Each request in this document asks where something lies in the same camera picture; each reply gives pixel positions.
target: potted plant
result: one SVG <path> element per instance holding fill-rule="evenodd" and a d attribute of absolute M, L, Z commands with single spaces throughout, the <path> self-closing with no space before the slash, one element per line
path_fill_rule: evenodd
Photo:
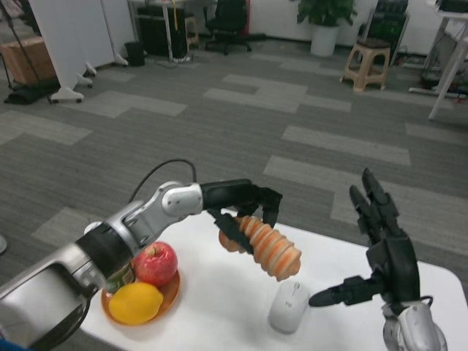
<path fill-rule="evenodd" d="M 333 55 L 341 22 L 352 25 L 357 14 L 355 0 L 301 0 L 298 23 L 308 18 L 314 24 L 310 52 L 324 57 Z"/>

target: yellow lemon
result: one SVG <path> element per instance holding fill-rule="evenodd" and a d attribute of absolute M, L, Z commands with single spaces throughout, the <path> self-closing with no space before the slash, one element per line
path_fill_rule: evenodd
<path fill-rule="evenodd" d="M 157 315 L 164 296 L 148 283 L 131 283 L 121 287 L 109 301 L 109 312 L 128 325 L 148 322 Z"/>

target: red apple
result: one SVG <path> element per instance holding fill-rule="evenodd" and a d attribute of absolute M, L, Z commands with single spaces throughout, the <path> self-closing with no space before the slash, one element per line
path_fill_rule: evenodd
<path fill-rule="evenodd" d="M 135 259 L 134 267 L 141 282 L 160 287 L 173 278 L 177 263 L 174 249 L 162 241 L 155 241 Z"/>

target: black trash bin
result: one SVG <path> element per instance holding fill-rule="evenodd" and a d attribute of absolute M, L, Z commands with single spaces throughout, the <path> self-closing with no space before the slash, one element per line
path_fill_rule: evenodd
<path fill-rule="evenodd" d="M 139 42 L 126 42 L 127 61 L 130 66 L 138 67 L 145 65 L 145 52 L 143 46 Z"/>

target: white partition board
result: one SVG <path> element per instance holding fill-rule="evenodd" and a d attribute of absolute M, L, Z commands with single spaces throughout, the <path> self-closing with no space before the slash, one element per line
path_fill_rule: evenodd
<path fill-rule="evenodd" d="M 127 57 L 124 44 L 135 41 L 127 0 L 101 0 L 115 55 Z"/>
<path fill-rule="evenodd" d="M 86 62 L 93 67 L 114 62 L 100 0 L 69 1 L 76 34 Z"/>
<path fill-rule="evenodd" d="M 30 0 L 62 88 L 73 89 L 86 71 L 85 58 L 70 16 L 69 1 Z"/>

